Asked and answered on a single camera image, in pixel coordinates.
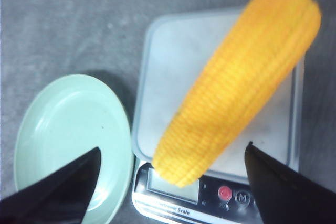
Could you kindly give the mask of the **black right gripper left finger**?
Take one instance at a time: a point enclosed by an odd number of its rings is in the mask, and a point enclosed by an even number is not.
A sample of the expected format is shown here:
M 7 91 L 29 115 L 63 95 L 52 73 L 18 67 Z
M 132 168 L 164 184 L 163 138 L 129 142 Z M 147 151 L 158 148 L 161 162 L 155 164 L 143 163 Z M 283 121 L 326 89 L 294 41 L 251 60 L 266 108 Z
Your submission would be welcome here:
M 98 147 L 1 200 L 1 223 L 82 223 L 101 167 Z

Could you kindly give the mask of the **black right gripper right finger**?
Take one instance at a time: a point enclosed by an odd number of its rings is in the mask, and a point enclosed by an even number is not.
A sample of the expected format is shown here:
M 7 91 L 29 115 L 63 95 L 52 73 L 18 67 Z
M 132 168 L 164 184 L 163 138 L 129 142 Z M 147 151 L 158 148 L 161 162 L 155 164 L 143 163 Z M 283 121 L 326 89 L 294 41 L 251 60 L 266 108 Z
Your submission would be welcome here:
M 250 142 L 248 181 L 264 223 L 335 223 L 335 192 L 304 177 Z

